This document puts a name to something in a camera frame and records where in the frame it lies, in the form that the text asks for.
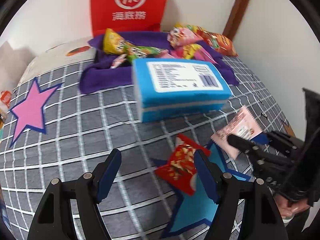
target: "white label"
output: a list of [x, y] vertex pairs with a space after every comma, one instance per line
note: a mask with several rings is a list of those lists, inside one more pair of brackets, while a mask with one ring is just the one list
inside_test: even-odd
[[238, 130], [237, 136], [246, 139], [246, 140], [250, 140], [251, 138], [251, 129], [249, 129], [247, 126], [242, 126], [240, 127], [240, 129]]
[[147, 62], [156, 92], [223, 90], [206, 64], [189, 62]]

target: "pink star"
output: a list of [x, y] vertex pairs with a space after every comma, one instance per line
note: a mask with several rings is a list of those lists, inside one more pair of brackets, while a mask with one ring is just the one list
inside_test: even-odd
[[16, 142], [25, 128], [46, 133], [43, 107], [60, 86], [61, 84], [57, 84], [45, 90], [40, 90], [37, 78], [33, 79], [27, 97], [10, 109], [17, 118], [10, 147]]

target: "blue star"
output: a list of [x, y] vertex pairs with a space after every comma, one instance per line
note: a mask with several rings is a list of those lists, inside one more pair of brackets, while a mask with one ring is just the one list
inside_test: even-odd
[[[217, 147], [213, 141], [209, 142], [207, 148], [211, 151], [209, 160], [216, 163], [222, 172], [230, 172], [240, 180], [248, 181], [250, 179], [250, 176], [231, 170], [227, 167], [220, 148]], [[153, 161], [158, 167], [166, 164], [166, 161], [163, 160]], [[178, 200], [172, 211], [170, 222], [164, 229], [161, 238], [177, 236], [201, 224], [206, 224], [208, 226], [211, 225], [218, 205], [215, 204], [212, 199], [207, 197], [204, 186], [199, 177], [196, 181], [196, 191], [192, 196], [176, 189], [175, 187], [172, 187], [172, 189], [175, 191]]]

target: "orange object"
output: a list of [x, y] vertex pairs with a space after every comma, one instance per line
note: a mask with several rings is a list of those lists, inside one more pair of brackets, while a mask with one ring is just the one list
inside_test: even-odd
[[9, 91], [2, 91], [0, 94], [0, 101], [2, 101], [8, 108], [10, 106], [11, 93]]
[[77, 53], [80, 53], [80, 52], [84, 52], [84, 51], [87, 51], [88, 49], [90, 49], [89, 46], [83, 46], [83, 47], [80, 47], [80, 48], [76, 48], [76, 49], [73, 49], [72, 51], [69, 51], [66, 56], [67, 57], [70, 57], [70, 56], [73, 56]]
[[218, 33], [208, 32], [199, 26], [189, 25], [189, 24], [176, 23], [175, 27], [176, 28], [181, 28], [181, 27], [188, 28], [193, 33], [202, 37], [203, 40], [211, 48], [213, 48], [215, 51], [221, 53], [222, 55], [234, 56], [234, 57], [238, 56], [238, 54], [236, 53], [236, 50], [233, 46], [232, 41], [224, 35], [221, 35]]

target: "red banner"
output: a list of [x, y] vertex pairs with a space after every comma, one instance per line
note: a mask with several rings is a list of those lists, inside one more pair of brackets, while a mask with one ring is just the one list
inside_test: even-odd
[[91, 0], [92, 32], [159, 31], [166, 0]]

